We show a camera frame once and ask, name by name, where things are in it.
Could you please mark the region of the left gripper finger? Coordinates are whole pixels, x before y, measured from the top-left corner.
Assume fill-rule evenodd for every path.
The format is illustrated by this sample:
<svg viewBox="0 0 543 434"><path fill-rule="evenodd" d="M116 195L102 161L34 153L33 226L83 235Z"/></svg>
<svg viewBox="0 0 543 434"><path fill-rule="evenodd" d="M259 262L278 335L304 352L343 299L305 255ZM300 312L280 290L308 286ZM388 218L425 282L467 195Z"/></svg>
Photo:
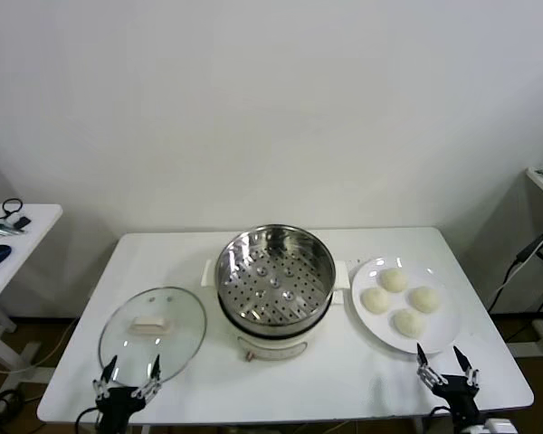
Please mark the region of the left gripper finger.
<svg viewBox="0 0 543 434"><path fill-rule="evenodd" d="M143 410L155 398L161 389L161 384L160 356L157 355L151 366L148 380L130 395L138 410Z"/></svg>
<svg viewBox="0 0 543 434"><path fill-rule="evenodd" d="M92 381L92 386L95 392L95 400L101 401L110 396L109 383L112 374L115 370L118 357L114 355L110 362L104 366L100 378Z"/></svg>

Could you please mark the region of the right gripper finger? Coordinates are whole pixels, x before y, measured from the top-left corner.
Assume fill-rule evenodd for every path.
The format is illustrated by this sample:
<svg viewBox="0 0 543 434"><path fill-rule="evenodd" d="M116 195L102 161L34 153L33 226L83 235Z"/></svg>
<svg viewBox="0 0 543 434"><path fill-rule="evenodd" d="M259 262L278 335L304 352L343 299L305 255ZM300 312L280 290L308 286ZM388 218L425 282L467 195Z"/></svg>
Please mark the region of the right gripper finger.
<svg viewBox="0 0 543 434"><path fill-rule="evenodd" d="M469 361L469 359L466 357L466 355L455 345L453 347L456 359L458 364L460 365L463 373L465 374L466 383L468 386L471 386L472 388L479 388L479 371L477 369L473 369L472 365Z"/></svg>
<svg viewBox="0 0 543 434"><path fill-rule="evenodd" d="M417 375L424 385L437 397L444 397L445 387L448 385L448 380L441 374L437 373L428 363L422 346L416 344L418 363Z"/></svg>

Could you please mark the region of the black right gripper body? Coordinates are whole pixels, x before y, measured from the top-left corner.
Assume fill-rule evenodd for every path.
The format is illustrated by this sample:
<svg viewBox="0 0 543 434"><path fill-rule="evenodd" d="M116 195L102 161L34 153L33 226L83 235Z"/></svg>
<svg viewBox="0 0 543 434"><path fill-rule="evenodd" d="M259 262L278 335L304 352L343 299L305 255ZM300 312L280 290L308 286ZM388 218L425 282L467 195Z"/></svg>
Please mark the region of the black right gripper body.
<svg viewBox="0 0 543 434"><path fill-rule="evenodd" d="M445 375L448 385L445 387L444 399L452 416L454 429L468 429L480 424L480 412L474 398L479 388L472 388L466 383L464 376Z"/></svg>

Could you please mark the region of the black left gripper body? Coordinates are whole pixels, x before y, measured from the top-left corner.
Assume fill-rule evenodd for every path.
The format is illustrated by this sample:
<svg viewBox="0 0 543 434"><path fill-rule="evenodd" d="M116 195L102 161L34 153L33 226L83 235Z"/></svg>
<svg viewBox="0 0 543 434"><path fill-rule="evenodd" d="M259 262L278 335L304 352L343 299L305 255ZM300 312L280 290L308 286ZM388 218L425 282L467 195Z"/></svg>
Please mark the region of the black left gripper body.
<svg viewBox="0 0 543 434"><path fill-rule="evenodd" d="M135 387L110 388L95 400L100 412L96 431L102 434L124 434L130 417L146 407L146 399Z"/></svg>

